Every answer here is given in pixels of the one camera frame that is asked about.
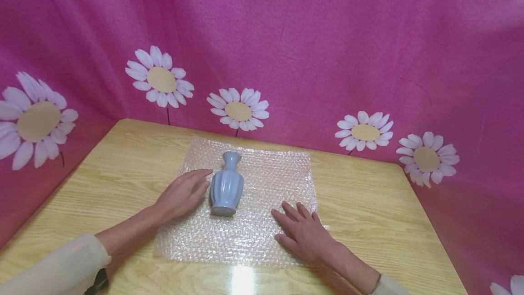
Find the vase neck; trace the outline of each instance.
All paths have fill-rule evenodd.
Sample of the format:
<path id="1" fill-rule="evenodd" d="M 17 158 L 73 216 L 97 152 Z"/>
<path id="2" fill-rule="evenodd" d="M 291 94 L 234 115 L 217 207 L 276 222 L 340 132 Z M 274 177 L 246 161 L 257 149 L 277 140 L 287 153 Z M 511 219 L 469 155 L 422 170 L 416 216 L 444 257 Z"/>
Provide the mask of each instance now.
<path id="1" fill-rule="evenodd" d="M 226 152 L 222 155 L 222 158 L 224 158 L 224 170 L 228 171 L 236 171 L 237 170 L 237 164 L 241 160 L 241 156 L 239 153 L 235 152 Z"/>

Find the vase base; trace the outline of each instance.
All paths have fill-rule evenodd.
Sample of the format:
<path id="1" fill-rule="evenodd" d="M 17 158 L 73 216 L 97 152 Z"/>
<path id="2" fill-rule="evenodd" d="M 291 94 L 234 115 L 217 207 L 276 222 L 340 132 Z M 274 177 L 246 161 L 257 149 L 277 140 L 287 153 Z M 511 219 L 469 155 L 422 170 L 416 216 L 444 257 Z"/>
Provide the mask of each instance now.
<path id="1" fill-rule="evenodd" d="M 213 206 L 213 208 L 211 208 L 211 213 L 220 216 L 233 216 L 236 212 L 237 210 L 226 208 L 225 206 Z"/>

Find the flower center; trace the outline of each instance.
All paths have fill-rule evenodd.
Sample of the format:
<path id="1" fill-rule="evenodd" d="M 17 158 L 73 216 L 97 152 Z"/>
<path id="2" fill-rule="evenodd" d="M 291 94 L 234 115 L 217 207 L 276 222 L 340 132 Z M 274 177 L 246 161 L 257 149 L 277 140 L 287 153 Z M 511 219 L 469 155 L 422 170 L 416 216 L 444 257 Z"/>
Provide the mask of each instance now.
<path id="1" fill-rule="evenodd" d="M 359 124 L 351 129 L 351 134 L 358 140 L 375 141 L 380 137 L 380 131 L 367 124 Z"/>
<path id="2" fill-rule="evenodd" d="M 225 111 L 232 119 L 239 122 L 251 119 L 251 109 L 241 102 L 230 102 L 226 105 Z"/>
<path id="3" fill-rule="evenodd" d="M 44 140 L 60 123 L 60 109 L 52 102 L 38 102 L 26 110 L 16 128 L 22 139 L 29 142 Z"/>
<path id="4" fill-rule="evenodd" d="M 418 147 L 413 153 L 413 159 L 422 172 L 433 172 L 440 167 L 438 154 L 426 146 Z"/>
<path id="5" fill-rule="evenodd" d="M 154 89 L 166 94 L 176 90 L 175 77 L 163 67 L 153 67 L 147 73 L 147 81 Z"/>

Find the white daisy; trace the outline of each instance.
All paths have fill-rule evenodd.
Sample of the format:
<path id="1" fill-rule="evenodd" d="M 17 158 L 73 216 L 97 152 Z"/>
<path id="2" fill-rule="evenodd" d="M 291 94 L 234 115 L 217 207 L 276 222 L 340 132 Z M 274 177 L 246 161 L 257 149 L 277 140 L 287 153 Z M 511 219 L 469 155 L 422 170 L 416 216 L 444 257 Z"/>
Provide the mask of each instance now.
<path id="1" fill-rule="evenodd" d="M 430 177 L 435 184 L 439 184 L 443 177 L 451 177 L 457 171 L 451 165 L 460 161 L 452 144 L 444 144 L 444 137 L 426 132 L 422 139 L 416 134 L 400 139 L 402 146 L 397 149 L 398 154 L 404 154 L 400 161 L 406 165 L 404 172 L 409 174 L 411 181 L 417 185 L 431 187 Z"/>
<path id="2" fill-rule="evenodd" d="M 135 51 L 140 61 L 128 61 L 126 73 L 134 78 L 133 86 L 147 92 L 146 98 L 156 102 L 160 107 L 167 104 L 178 108 L 178 104 L 186 105 L 186 99 L 192 98 L 195 87 L 183 80 L 186 71 L 183 68 L 173 67 L 173 60 L 168 53 L 162 54 L 156 46 L 151 46 L 149 54 L 142 49 Z"/>
<path id="3" fill-rule="evenodd" d="M 262 128 L 261 119 L 267 119 L 269 103 L 261 101 L 261 93 L 254 89 L 244 89 L 242 95 L 235 88 L 220 89 L 220 96 L 210 93 L 207 98 L 214 115 L 221 116 L 220 122 L 231 129 L 240 127 L 245 132 Z"/>
<path id="4" fill-rule="evenodd" d="M 66 99 L 42 80 L 19 72 L 16 77 L 24 88 L 7 87 L 0 101 L 0 160 L 15 153 L 13 170 L 20 170 L 35 154 L 35 168 L 47 158 L 58 156 L 58 145 L 78 118 L 74 109 L 66 109 Z"/>
<path id="5" fill-rule="evenodd" d="M 362 151 L 366 146 L 375 150 L 378 146 L 387 146 L 393 137 L 393 132 L 389 129 L 393 126 L 393 121 L 388 122 L 389 114 L 383 115 L 376 112 L 372 116 L 361 110 L 358 112 L 358 119 L 352 115 L 346 115 L 342 121 L 338 121 L 337 126 L 341 128 L 335 133 L 335 137 L 343 138 L 340 147 L 346 150 L 353 150 L 357 147 Z"/>
<path id="6" fill-rule="evenodd" d="M 510 282 L 511 293 L 498 284 L 491 284 L 493 295 L 524 295 L 524 275 L 514 275 Z"/>

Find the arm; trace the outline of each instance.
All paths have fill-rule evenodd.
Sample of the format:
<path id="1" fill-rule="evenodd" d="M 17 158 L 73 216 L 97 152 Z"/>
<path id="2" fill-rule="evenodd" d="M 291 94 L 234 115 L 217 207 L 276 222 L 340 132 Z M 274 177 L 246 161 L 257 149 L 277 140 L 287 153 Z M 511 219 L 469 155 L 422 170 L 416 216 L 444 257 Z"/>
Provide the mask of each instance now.
<path id="1" fill-rule="evenodd" d="M 0 285 L 0 295 L 82 295 L 96 274 L 128 241 L 178 218 L 200 204 L 212 170 L 195 170 L 176 178 L 155 204 L 93 236 L 85 234 L 48 254 L 20 275 Z"/>
<path id="2" fill-rule="evenodd" d="M 283 202 L 282 208 L 284 214 L 272 210 L 272 215 L 284 230 L 284 234 L 275 235 L 280 245 L 313 265 L 326 265 L 362 294 L 409 295 L 401 285 L 380 275 L 333 239 L 322 226 L 316 212 L 309 213 L 300 203 L 297 203 L 295 209 Z"/>

